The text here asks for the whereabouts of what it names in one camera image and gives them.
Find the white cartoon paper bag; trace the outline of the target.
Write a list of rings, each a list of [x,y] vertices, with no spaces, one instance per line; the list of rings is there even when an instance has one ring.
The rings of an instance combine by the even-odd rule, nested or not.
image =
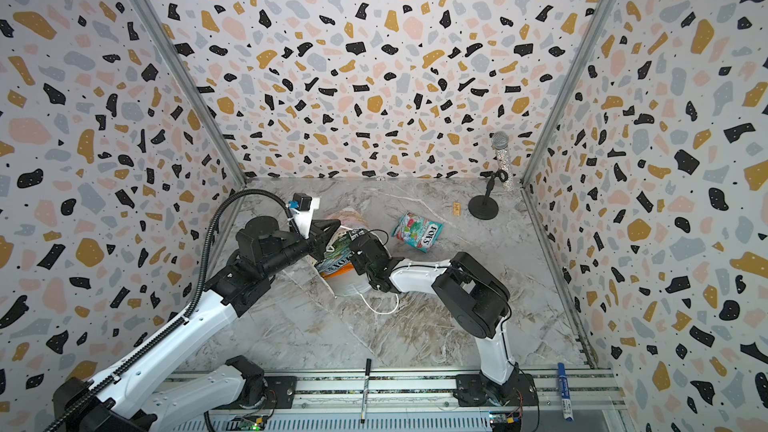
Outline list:
[[[339,220],[340,227],[326,246],[324,258],[310,259],[316,273],[335,297],[359,298],[371,312],[379,316],[394,314],[399,309],[400,299],[395,297],[393,307],[387,311],[374,307],[368,301],[373,289],[365,275],[357,274],[350,259],[352,241],[371,230],[368,222],[359,211],[350,207],[331,214],[329,219]]]

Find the green yellow candy bag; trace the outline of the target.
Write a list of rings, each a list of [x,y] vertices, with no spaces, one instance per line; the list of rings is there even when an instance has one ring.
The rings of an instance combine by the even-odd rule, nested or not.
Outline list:
[[[314,267],[324,279],[339,276],[354,269],[351,263],[351,244],[361,235],[367,232],[365,228],[344,228],[332,238],[327,246],[324,259],[317,262]]]

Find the teal mint blossom candy bag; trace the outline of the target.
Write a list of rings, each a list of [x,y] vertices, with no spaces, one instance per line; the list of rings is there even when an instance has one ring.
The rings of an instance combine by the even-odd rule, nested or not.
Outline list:
[[[443,224],[440,222],[407,212],[399,219],[391,236],[419,251],[427,252],[438,240],[442,229]]]

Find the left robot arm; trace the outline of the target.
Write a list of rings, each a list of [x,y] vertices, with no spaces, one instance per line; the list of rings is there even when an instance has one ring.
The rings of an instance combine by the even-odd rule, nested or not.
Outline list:
[[[49,430],[169,431],[222,405],[265,403],[264,372],[243,356],[166,391],[159,386],[265,295],[277,273],[307,256],[323,260],[340,226],[307,212],[295,214],[290,230],[273,217],[250,220],[237,234],[237,251],[172,321],[93,378],[69,379],[55,391]]]

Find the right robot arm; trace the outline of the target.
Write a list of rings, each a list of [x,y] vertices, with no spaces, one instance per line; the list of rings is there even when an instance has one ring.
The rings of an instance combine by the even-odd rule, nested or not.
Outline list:
[[[510,352],[510,292],[500,280],[466,252],[440,262],[393,257],[372,233],[350,245],[350,261],[370,286],[385,293],[425,293],[439,298],[453,319],[475,338],[480,356],[480,382],[486,399],[506,405],[517,398],[512,379],[519,373]]]

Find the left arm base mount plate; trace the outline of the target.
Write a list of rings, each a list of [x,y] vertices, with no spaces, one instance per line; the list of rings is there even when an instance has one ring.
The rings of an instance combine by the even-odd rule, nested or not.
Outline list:
[[[298,378],[290,375],[268,375],[261,379],[249,379],[240,396],[216,411],[236,410],[264,412],[290,409],[293,405]]]

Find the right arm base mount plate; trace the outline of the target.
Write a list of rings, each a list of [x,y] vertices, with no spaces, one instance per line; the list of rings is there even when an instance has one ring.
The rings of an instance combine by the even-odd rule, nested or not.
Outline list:
[[[499,385],[482,374],[459,374],[455,377],[453,396],[460,407],[515,407],[536,406],[538,392],[530,374],[513,372]]]

